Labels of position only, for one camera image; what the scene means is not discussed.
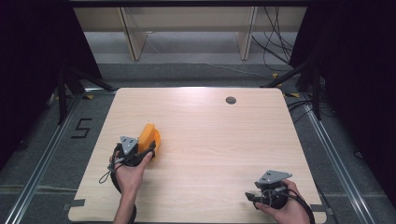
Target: metal bar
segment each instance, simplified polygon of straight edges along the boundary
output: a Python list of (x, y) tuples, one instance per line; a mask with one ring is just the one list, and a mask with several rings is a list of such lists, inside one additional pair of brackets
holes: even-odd
[(58, 0), (39, 4), (68, 7), (309, 7), (340, 0)]
[(66, 116), (64, 119), (64, 122), (58, 125), (58, 127), (55, 130), (54, 135), (51, 137), (49, 144), (47, 145), (43, 155), (41, 156), (40, 161), (38, 162), (37, 166), (35, 167), (35, 170), (33, 171), (32, 175), (30, 176), (29, 181), (27, 184), (24, 186), (23, 191), (18, 198), (18, 200), (15, 202), (14, 206), (11, 208), (10, 213), (8, 214), (7, 217), (7, 224), (16, 224), (20, 223), (21, 219), (26, 212), (26, 209), (32, 201), (32, 198), (35, 194), (35, 190), (47, 170), (48, 165), (50, 164), (50, 161), (52, 159), (52, 156), (54, 152), (56, 151), (57, 146), (59, 145), (65, 129), (69, 123), (69, 120), (71, 118), (71, 115), (73, 114), (74, 109), (76, 108), (78, 102), (80, 100), (80, 97), (76, 96), (73, 97), (72, 101), (70, 102), (69, 106), (69, 114)]
[(59, 122), (61, 124), (67, 115), (66, 93), (64, 90), (64, 70), (58, 74), (58, 97), (59, 97)]
[(117, 91), (105, 91), (99, 88), (85, 88), (83, 95), (115, 95)]
[[(306, 93), (301, 92), (300, 94), (303, 100), (308, 100), (309, 97)], [(320, 120), (315, 119), (315, 114), (311, 110), (311, 105), (306, 105), (305, 110), (308, 112), (308, 117), (311, 120), (315, 131), (320, 138), (321, 143), (323, 144), (326, 153), (332, 163), (332, 166), (335, 172), (340, 179), (341, 184), (346, 191), (346, 195), (349, 198), (353, 208), (355, 209), (356, 214), (358, 215), (359, 220), (361, 223), (376, 223), (373, 214), (371, 214), (370, 209), (360, 194), (358, 187), (353, 182), (347, 168), (345, 167), (343, 161), (341, 160), (340, 156), (337, 153), (334, 145), (332, 144), (332, 140), (330, 136), (327, 134), (326, 129), (324, 128), (322, 122)]]
[(295, 67), (293, 70), (289, 71), (287, 74), (283, 75), (282, 77), (272, 81), (271, 83), (268, 83), (265, 85), (265, 88), (273, 88), (276, 87), (277, 85), (289, 80), (291, 77), (294, 77), (295, 75), (301, 73), (303, 69), (305, 69), (306, 63), (302, 63)]
[(101, 81), (100, 79), (91, 77), (90, 75), (84, 73), (83, 71), (77, 69), (76, 67), (69, 66), (68, 69), (72, 73), (78, 75), (79, 77), (83, 77), (83, 78), (87, 79), (88, 81), (90, 81), (91, 83), (95, 84), (96, 86), (102, 87), (103, 89), (105, 89), (107, 91), (116, 91), (117, 90), (117, 89), (111, 87), (110, 85), (107, 85), (105, 82)]

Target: wooden table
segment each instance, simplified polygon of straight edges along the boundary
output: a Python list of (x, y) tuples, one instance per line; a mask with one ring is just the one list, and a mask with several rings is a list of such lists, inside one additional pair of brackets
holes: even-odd
[[(226, 98), (236, 103), (230, 105)], [(278, 89), (120, 89), (108, 112), (72, 207), (72, 221), (111, 221), (120, 194), (99, 184), (120, 136), (137, 137), (148, 122), (162, 136), (145, 172), (138, 222), (268, 223), (246, 191), (267, 170), (292, 173), (308, 204), (321, 204), (285, 100)], [(325, 213), (315, 212), (317, 223)]]

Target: metal frame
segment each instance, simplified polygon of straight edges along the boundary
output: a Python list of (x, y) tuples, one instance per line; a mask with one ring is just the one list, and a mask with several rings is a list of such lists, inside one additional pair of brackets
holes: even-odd
[[(301, 92), (300, 95), (302, 96), (303, 100), (309, 100), (309, 97), (305, 92)], [(338, 155), (337, 150), (332, 144), (332, 140), (327, 134), (323, 123), (316, 119), (311, 107), (311, 105), (305, 105), (305, 111), (308, 113), (308, 117), (311, 120), (312, 125), (314, 126), (315, 131), (317, 132), (318, 137), (326, 150), (330, 162), (332, 163), (332, 166), (337, 173), (338, 178), (340, 179), (340, 182), (346, 191), (346, 195), (355, 209), (359, 220), (361, 223), (376, 223), (373, 214), (370, 212), (367, 202), (363, 199), (358, 187), (353, 182), (352, 177), (350, 176), (342, 159)]]
[(41, 156), (40, 161), (38, 162), (35, 170), (30, 176), (27, 184), (24, 186), (22, 193), (18, 200), (15, 202), (14, 206), (11, 208), (10, 213), (8, 214), (6, 223), (20, 223), (21, 219), (26, 212), (26, 209), (32, 201), (33, 196), (35, 195), (35, 190), (41, 181), (42, 176), (47, 170), (47, 167), (50, 164), (52, 156), (54, 155), (56, 148), (64, 136), (64, 132), (66, 130), (67, 125), (69, 124), (70, 118), (75, 110), (78, 102), (81, 97), (75, 95), (70, 102), (69, 105), (69, 114), (64, 118), (64, 121), (58, 125), (55, 130), (54, 135), (51, 137), (49, 144), (47, 145), (43, 155)]
[(308, 7), (340, 0), (55, 0), (43, 4), (69, 7)]

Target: gray floor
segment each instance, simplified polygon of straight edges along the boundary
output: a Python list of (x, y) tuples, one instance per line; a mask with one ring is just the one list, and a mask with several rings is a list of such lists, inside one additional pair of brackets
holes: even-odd
[[(104, 80), (115, 87), (177, 87), (217, 86), (251, 87), (273, 80), (273, 74), (284, 74), (287, 65), (265, 54), (252, 42), (247, 61), (241, 61), (239, 49), (232, 33), (153, 33), (148, 35), (144, 52), (138, 62), (131, 62), (125, 37), (121, 33), (88, 33), (95, 59)], [(265, 44), (263, 33), (254, 35)], [(295, 34), (283, 34), (291, 44)], [(270, 49), (287, 59), (275, 46)], [(298, 77), (283, 83), (279, 88), (285, 93), (295, 93)], [(87, 88), (95, 88), (85, 83)], [(64, 205), (71, 203), (79, 181), (91, 156), (96, 139), (111, 106), (114, 94), (96, 91), (91, 99), (76, 99), (76, 107), (66, 123), (59, 145), (50, 156), (47, 169), (34, 190), (34, 195), (21, 218), (21, 223), (70, 223)], [(285, 97), (287, 104), (302, 100), (301, 97)], [(321, 103), (322, 124), (330, 136), (336, 152), (340, 155), (360, 195), (368, 205), (376, 223), (396, 223), (396, 213), (387, 196), (376, 183), (375, 177), (364, 160), (354, 156), (355, 147), (332, 109)], [(359, 213), (348, 198), (346, 189), (329, 159), (315, 130), (309, 107), (301, 105), (292, 113), (295, 128), (303, 146), (312, 175), (324, 192), (339, 223), (361, 223)], [(0, 223), (7, 219), (8, 211), (19, 199), (21, 191), (29, 182), (41, 156), (48, 148), (57, 131), (59, 108), (56, 101), (37, 121), (26, 138), (28, 148), (16, 151), (0, 173)], [(78, 122), (89, 127), (86, 138), (75, 139), (83, 133), (76, 130)], [(328, 216), (326, 223), (335, 223)]]

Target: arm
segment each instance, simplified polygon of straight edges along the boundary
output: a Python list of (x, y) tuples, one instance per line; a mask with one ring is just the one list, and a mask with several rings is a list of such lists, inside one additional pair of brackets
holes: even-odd
[(149, 153), (136, 167), (117, 164), (116, 169), (118, 169), (116, 176), (120, 186), (121, 199), (113, 223), (128, 223), (134, 211), (134, 202), (136, 201), (137, 192), (143, 182), (143, 173), (151, 157), (152, 153)]
[[(288, 189), (294, 190), (301, 197), (294, 182), (288, 179), (282, 181), (288, 186)], [(303, 207), (293, 199), (289, 199), (286, 205), (279, 210), (262, 203), (256, 203), (256, 207), (271, 216), (279, 224), (309, 224), (308, 214)]]

